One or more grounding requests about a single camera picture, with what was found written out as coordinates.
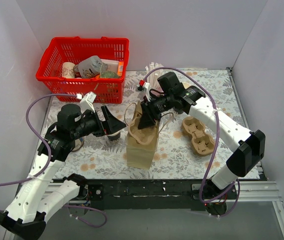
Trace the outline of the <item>black single paper cup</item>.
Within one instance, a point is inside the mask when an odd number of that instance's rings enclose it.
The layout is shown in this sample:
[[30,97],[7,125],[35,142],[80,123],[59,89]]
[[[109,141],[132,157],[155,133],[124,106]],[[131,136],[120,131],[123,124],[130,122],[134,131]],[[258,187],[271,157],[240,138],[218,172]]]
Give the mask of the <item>black single paper cup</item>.
[[121,132],[116,132],[116,133],[107,135],[107,137],[110,141],[116,141],[120,138],[120,135],[121,135]]

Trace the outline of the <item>single brown cup carrier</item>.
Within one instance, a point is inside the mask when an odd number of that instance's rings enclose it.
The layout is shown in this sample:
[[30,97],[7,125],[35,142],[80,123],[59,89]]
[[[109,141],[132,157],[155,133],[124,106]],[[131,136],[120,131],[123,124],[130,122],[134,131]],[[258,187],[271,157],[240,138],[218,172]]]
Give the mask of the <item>single brown cup carrier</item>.
[[141,145],[149,145],[158,137],[158,123],[155,126],[139,129],[138,125],[141,120],[142,113],[137,108],[134,111],[132,121],[128,124],[128,133]]

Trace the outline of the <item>cream paper bag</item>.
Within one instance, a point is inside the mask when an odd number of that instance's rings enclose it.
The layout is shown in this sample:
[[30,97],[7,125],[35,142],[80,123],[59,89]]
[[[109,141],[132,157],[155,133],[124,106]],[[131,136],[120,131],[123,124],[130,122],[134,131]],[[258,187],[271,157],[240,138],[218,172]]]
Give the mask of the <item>cream paper bag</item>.
[[[134,102],[133,105],[135,105],[135,109],[138,109],[142,112],[140,102]],[[141,145],[138,144],[137,141],[128,133],[126,136],[126,156],[127,156],[127,166],[132,168],[138,168],[138,169],[144,169],[148,170],[151,167],[155,151],[157,150],[157,144],[158,144],[158,138],[159,133],[161,130],[173,119],[174,114],[169,113],[170,118],[164,122],[163,124],[160,124],[160,121],[156,121],[158,125],[158,137],[156,140],[152,141],[149,145]]]

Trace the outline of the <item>brown cardboard cup carrier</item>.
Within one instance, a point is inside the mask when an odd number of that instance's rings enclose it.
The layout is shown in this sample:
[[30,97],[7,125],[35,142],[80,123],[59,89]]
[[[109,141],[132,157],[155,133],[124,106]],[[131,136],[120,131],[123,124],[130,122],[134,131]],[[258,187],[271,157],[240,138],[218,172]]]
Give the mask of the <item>brown cardboard cup carrier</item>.
[[213,153],[215,141],[206,133],[206,126],[194,117],[186,117],[182,121],[183,133],[191,141],[191,147],[195,154],[205,157]]

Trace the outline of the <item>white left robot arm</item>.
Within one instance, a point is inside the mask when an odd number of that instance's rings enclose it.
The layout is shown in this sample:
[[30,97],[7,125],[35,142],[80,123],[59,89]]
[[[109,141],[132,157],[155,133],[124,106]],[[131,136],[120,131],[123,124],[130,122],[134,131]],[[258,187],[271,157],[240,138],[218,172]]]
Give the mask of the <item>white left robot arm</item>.
[[43,198],[55,173],[64,164],[75,148],[79,138],[94,135],[112,135],[126,127],[108,110],[101,108],[104,120],[96,112],[80,106],[66,104],[57,114],[57,121],[51,125],[38,148],[29,180],[24,182],[12,203],[0,212],[0,225],[24,240],[37,240],[44,232],[48,220],[67,202],[76,198],[83,200],[88,195],[87,179],[73,173],[63,184],[46,198]]

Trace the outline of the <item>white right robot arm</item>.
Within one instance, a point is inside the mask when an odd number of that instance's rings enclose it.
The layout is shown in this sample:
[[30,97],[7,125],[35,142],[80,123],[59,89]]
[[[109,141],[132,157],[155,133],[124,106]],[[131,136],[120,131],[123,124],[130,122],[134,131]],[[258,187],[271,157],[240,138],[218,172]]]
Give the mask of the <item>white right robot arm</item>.
[[251,131],[218,111],[214,99],[203,87],[197,83],[184,87],[172,71],[160,76],[158,83],[161,91],[151,88],[145,79],[137,87],[139,91],[146,92],[141,103],[139,129],[153,127],[163,112],[175,108],[214,130],[216,140],[222,140],[232,155],[216,174],[209,180],[203,180],[200,196],[205,201],[221,198],[236,179],[245,177],[264,157],[265,134],[261,130]]

